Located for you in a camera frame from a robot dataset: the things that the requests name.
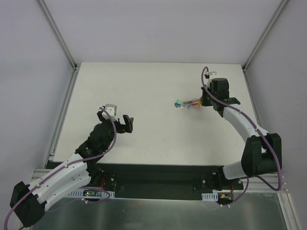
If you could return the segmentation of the key holder with red handle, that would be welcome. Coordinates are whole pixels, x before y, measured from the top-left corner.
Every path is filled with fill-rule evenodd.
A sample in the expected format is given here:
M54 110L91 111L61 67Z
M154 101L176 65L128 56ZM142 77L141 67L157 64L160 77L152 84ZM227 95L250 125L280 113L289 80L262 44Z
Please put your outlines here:
M189 99L189 100L183 101L183 102L180 104L180 107L181 107L181 108L189 108L189 107L191 107L191 106L196 106L195 104L196 104L198 101L201 101L201 97L199 97L199 98L193 98L193 99Z

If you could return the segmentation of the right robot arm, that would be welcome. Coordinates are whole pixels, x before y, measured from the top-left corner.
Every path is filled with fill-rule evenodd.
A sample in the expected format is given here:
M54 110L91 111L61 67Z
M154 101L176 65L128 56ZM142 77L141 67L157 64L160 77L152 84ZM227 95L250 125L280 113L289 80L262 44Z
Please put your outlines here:
M213 109L228 121L245 142L240 161L225 165L216 176L221 189L232 185L233 179L257 177L269 188L282 188L282 140L276 133L269 133L245 113L240 101L229 96L226 78L215 78L202 85L202 106Z

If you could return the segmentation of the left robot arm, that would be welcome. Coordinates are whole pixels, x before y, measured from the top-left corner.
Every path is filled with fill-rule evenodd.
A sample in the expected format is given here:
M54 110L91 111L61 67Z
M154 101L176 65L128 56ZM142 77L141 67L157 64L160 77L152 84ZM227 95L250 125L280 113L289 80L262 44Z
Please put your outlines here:
M12 214L23 228L31 227L70 192L88 184L100 184L101 170L96 163L114 147L118 134L133 131L134 119L123 115L124 123L121 124L116 110L114 105L100 107L97 112L99 124L67 160L28 184L21 181L14 186L4 229L8 229Z

